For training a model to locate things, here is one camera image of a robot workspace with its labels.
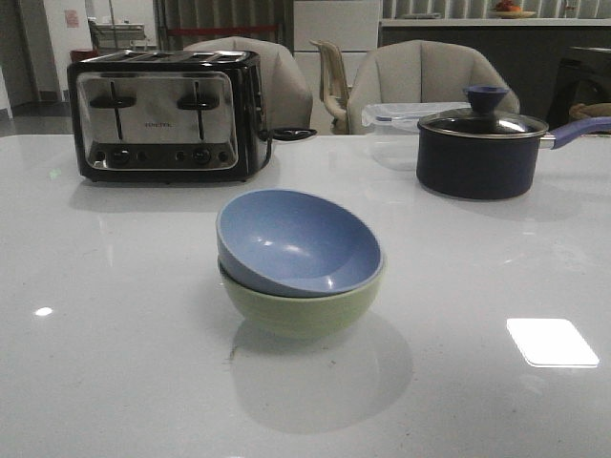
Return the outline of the cream plastic chair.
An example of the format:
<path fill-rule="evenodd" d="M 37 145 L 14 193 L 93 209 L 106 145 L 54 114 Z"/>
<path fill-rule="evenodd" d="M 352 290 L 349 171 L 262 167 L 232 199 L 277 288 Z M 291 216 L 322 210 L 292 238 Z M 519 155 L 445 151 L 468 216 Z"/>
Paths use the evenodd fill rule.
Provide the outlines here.
<path fill-rule="evenodd" d="M 331 131 L 336 135 L 349 133 L 349 86 L 340 48 L 326 40 L 311 40 L 320 55 L 319 98 L 332 116 Z"/>

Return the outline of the fruit bowl on counter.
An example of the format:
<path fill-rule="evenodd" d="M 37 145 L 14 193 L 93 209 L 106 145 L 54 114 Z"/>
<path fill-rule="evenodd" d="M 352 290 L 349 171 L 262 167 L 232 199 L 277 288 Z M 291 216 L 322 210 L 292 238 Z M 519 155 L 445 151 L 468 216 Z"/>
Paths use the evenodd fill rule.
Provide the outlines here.
<path fill-rule="evenodd" d="M 524 10 L 511 0 L 502 0 L 494 4 L 491 15 L 501 19 L 523 19 L 536 16 L 533 10 Z"/>

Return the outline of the dark blue saucepan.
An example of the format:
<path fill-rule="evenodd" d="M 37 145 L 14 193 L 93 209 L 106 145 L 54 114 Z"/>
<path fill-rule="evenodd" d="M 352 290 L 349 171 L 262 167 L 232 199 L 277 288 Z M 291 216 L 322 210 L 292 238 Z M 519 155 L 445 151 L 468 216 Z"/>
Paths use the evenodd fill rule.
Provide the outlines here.
<path fill-rule="evenodd" d="M 558 149 L 580 135 L 609 129 L 608 116 L 578 120 L 529 138 L 466 138 L 419 129 L 416 176 L 425 187 L 447 196 L 513 198 L 531 188 L 539 150 Z"/>

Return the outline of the black and chrome toaster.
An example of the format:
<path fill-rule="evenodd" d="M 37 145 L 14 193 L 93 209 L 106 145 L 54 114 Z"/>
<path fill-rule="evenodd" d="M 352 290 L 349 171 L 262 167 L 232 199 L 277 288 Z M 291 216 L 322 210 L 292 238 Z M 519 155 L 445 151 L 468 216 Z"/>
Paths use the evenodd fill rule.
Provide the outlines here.
<path fill-rule="evenodd" d="M 92 181 L 244 181 L 270 158 L 255 52 L 121 51 L 67 76 L 77 165 Z"/>

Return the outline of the white cabinet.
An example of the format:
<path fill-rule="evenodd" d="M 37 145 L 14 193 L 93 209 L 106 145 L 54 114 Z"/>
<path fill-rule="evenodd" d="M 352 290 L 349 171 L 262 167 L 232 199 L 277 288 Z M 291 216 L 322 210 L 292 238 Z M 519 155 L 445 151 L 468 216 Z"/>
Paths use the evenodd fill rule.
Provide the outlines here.
<path fill-rule="evenodd" d="M 293 4 L 293 48 L 297 63 L 316 94 L 319 92 L 320 54 L 314 41 L 339 48 L 351 85 L 367 52 L 378 45 L 379 1 L 296 1 Z"/>

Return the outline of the green bowl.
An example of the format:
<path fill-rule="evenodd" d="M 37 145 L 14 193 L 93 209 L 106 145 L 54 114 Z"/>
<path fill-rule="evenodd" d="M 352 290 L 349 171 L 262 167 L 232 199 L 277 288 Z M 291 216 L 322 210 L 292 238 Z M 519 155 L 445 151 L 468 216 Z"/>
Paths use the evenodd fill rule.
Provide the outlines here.
<path fill-rule="evenodd" d="M 289 298 L 252 290 L 219 267 L 229 299 L 242 316 L 259 329 L 289 339 L 317 339 L 356 323 L 373 304 L 386 265 L 365 285 L 318 298 Z"/>

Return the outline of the blue bowl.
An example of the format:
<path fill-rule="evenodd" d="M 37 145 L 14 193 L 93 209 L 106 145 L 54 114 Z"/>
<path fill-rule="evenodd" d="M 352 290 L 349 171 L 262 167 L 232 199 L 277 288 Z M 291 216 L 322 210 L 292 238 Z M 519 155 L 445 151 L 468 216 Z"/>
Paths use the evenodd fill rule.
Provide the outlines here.
<path fill-rule="evenodd" d="M 274 296 L 316 298 L 356 289 L 381 270 L 377 238 L 344 207 L 311 194 L 262 189 L 228 201 L 216 220 L 221 266 Z"/>

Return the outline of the clear plastic food container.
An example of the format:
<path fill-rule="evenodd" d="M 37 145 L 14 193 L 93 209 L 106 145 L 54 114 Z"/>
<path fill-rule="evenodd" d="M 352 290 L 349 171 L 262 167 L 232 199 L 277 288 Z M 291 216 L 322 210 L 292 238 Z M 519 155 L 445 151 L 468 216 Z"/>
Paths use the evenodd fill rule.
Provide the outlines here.
<path fill-rule="evenodd" d="M 459 108 L 466 102 L 382 103 L 367 105 L 361 122 L 368 139 L 368 151 L 381 166 L 414 172 L 421 117 Z"/>

